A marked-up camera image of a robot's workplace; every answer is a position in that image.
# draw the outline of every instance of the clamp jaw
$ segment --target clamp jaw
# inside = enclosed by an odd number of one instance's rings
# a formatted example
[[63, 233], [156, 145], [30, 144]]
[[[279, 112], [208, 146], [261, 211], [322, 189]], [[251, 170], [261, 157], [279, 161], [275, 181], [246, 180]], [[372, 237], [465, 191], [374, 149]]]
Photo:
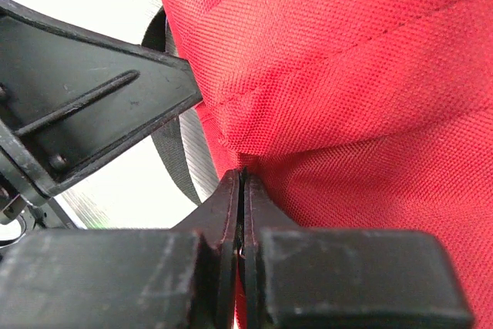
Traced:
[[472, 326], [432, 236], [303, 228], [231, 170], [171, 230], [26, 237], [0, 264], [0, 327], [229, 329], [237, 271], [249, 329]]

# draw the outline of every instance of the metal rod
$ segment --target metal rod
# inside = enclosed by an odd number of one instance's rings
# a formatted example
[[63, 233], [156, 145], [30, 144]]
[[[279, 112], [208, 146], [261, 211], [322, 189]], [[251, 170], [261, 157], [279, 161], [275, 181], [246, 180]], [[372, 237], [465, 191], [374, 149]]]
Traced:
[[28, 125], [18, 129], [15, 131], [15, 135], [26, 136], [32, 134], [40, 129], [44, 129], [46, 126], [56, 123], [62, 119], [66, 119], [74, 114], [76, 114], [81, 109], [84, 109], [87, 106], [90, 106], [94, 102], [99, 101], [105, 96], [115, 92], [121, 87], [130, 84], [132, 81], [135, 81], [139, 78], [140, 72], [135, 69], [126, 71], [106, 82], [102, 85], [95, 87], [88, 92], [82, 94], [79, 98], [65, 104], [63, 107], [58, 108], [56, 111], [49, 113], [46, 116], [43, 116], [41, 119], [37, 119], [33, 123], [29, 123]]

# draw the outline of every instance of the stitching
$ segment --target stitching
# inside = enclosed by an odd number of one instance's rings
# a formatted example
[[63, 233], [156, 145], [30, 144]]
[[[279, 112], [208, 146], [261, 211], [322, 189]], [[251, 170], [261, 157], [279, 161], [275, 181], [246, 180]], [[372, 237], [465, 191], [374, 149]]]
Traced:
[[[378, 38], [379, 38], [379, 37], [381, 37], [382, 35], [385, 35], [385, 34], [387, 34], [387, 33], [389, 33], [389, 32], [394, 32], [394, 31], [398, 30], [399, 28], [401, 28], [401, 27], [403, 27], [403, 26], [410, 25], [410, 24], [412, 24], [414, 21], [417, 21], [417, 20], [419, 20], [419, 19], [421, 19], [421, 18], [431, 17], [431, 16], [432, 16], [432, 15], [434, 15], [435, 13], [438, 13], [438, 12], [441, 12], [441, 11], [443, 11], [443, 10], [445, 10], [445, 9], [451, 8], [451, 7], [453, 7], [454, 5], [456, 5], [456, 4], [458, 4], [458, 3], [461, 3], [461, 2], [467, 2], [467, 1], [470, 1], [470, 0], [456, 0], [456, 1], [454, 1], [454, 2], [450, 2], [450, 3], [446, 4], [446, 5], [441, 6], [441, 7], [435, 8], [435, 9], [433, 9], [433, 10], [429, 11], [429, 13], [426, 13], [426, 14], [424, 14], [424, 15], [418, 15], [418, 16], [415, 16], [415, 17], [413, 17], [412, 19], [410, 19], [408, 22], [399, 22], [398, 26], [397, 26], [397, 27], [395, 27], [394, 29], [385, 29], [384, 31], [382, 31], [382, 32], [381, 32], [381, 33], [379, 33], [379, 34], [376, 34], [376, 35], [374, 35], [374, 36], [371, 36], [371, 37], [369, 37], [369, 38], [366, 38], [365, 40], [363, 40], [363, 41], [361, 41], [361, 42], [354, 43], [352, 46], [350, 46], [350, 47], [349, 47], [349, 48], [347, 48], [347, 49], [337, 50], [334, 54], [332, 54], [332, 55], [330, 55], [330, 56], [328, 56], [328, 57], [322, 58], [322, 59], [320, 59], [320, 60], [318, 60], [318, 61], [316, 61], [316, 62], [313, 62], [313, 63], [311, 63], [311, 64], [309, 64], [309, 65], [317, 65], [317, 64], [321, 63], [322, 61], [325, 61], [325, 60], [328, 60], [328, 59], [333, 58], [333, 57], [334, 57], [334, 56], [336, 56], [336, 55], [341, 55], [341, 54], [343, 54], [343, 53], [345, 53], [345, 52], [349, 52], [351, 49], [354, 49], [354, 48], [357, 48], [358, 46], [364, 45], [364, 44], [366, 44], [366, 43], [370, 42], [371, 40], [378, 39]], [[293, 71], [289, 72], [289, 74], [291, 74], [291, 73], [295, 73], [295, 72], [298, 72], [298, 71], [300, 71], [301, 69], [304, 69], [304, 68], [308, 67], [309, 65], [304, 65], [304, 66], [300, 67], [299, 69], [295, 69], [295, 70], [293, 70]], [[252, 93], [252, 92], [256, 91], [257, 89], [260, 89], [260, 88], [263, 88], [263, 87], [266, 87], [266, 86], [272, 85], [272, 84], [274, 84], [275, 82], [276, 82], [276, 80], [271, 81], [271, 82], [268, 82], [268, 83], [266, 83], [266, 84], [261, 84], [261, 85], [255, 86], [255, 87], [253, 87], [253, 88], [251, 88], [251, 89], [248, 89], [248, 90], [246, 90], [246, 91], [244, 91], [244, 92], [238, 92], [238, 93], [234, 94], [233, 96], [231, 96], [229, 99], [226, 99], [226, 100], [223, 100], [222, 102], [218, 102], [218, 103], [216, 103], [216, 104], [214, 104], [214, 105], [211, 105], [210, 109], [216, 109], [216, 108], [219, 108], [219, 107], [221, 107], [221, 106], [224, 106], [224, 105], [226, 105], [226, 104], [228, 104], [228, 103], [232, 102], [233, 100], [240, 99], [242, 96], [245, 96], [246, 94], [250, 94], [250, 93]]]
[[446, 119], [446, 120], [443, 120], [443, 121], [435, 121], [435, 122], [432, 122], [432, 123], [428, 123], [426, 125], [413, 127], [413, 128], [410, 128], [410, 129], [407, 129], [407, 130], [404, 130], [404, 131], [395, 131], [395, 132], [386, 133], [386, 134], [380, 135], [380, 136], [372, 136], [372, 137], [369, 137], [369, 138], [358, 139], [358, 140], [353, 141], [353, 142], [341, 143], [341, 144], [337, 144], [335, 146], [322, 146], [320, 148], [305, 149], [305, 150], [301, 150], [299, 152], [290, 152], [290, 153], [284, 153], [284, 154], [275, 155], [275, 156], [297, 156], [297, 155], [299, 155], [301, 153], [302, 154], [315, 153], [315, 152], [320, 151], [320, 150], [341, 148], [341, 147], [345, 147], [345, 146], [349, 146], [349, 145], [351, 145], [351, 146], [352, 145], [357, 145], [359, 143], [366, 143], [366, 142], [372, 142], [372, 141], [375, 141], [375, 140], [388, 139], [388, 138], [392, 138], [394, 136], [407, 135], [407, 134], [412, 134], [412, 133], [419, 133], [421, 131], [435, 129], [435, 128], [439, 127], [439, 126], [451, 125], [451, 124], [454, 124], [456, 121], [459, 121], [461, 119], [467, 119], [467, 118], [469, 118], [471, 116], [476, 116], [476, 115], [478, 115], [480, 113], [487, 113], [487, 112], [490, 112], [490, 111], [493, 112], [493, 106], [486, 106], [486, 107], [483, 107], [483, 108], [480, 108], [480, 109], [475, 109], [475, 110], [472, 110], [470, 112], [463, 113], [463, 114], [461, 114], [459, 116], [452, 117], [450, 119]]

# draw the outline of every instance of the black plastic part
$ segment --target black plastic part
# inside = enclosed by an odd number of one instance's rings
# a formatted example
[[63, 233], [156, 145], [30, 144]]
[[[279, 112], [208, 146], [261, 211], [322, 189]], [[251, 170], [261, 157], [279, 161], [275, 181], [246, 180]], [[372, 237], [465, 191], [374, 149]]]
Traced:
[[6, 225], [17, 219], [25, 206], [26, 202], [17, 189], [0, 175], [0, 225]]
[[47, 229], [78, 229], [55, 198], [51, 198], [40, 207], [29, 209]]
[[0, 84], [0, 166], [33, 204], [202, 99], [187, 61], [10, 0], [0, 0]]
[[210, 281], [209, 308], [214, 312], [218, 329], [230, 329], [233, 324], [236, 279], [236, 218], [240, 194], [240, 175], [226, 172], [214, 194], [172, 230], [198, 230], [204, 235], [211, 253], [201, 263], [207, 268]]
[[259, 329], [265, 322], [263, 310], [263, 266], [260, 259], [260, 231], [265, 228], [301, 230], [277, 207], [254, 175], [243, 174], [243, 240], [240, 246], [240, 278], [246, 295], [248, 329]]
[[197, 233], [50, 230], [0, 264], [0, 327], [211, 327]]
[[472, 327], [451, 261], [428, 234], [263, 230], [260, 239], [273, 327]]

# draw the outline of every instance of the red nylon fabric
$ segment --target red nylon fabric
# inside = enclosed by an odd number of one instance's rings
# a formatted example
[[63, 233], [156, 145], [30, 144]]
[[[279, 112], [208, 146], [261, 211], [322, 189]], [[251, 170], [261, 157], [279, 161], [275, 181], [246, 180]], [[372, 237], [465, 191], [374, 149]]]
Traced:
[[220, 176], [304, 226], [433, 233], [493, 327], [493, 0], [163, 4]]

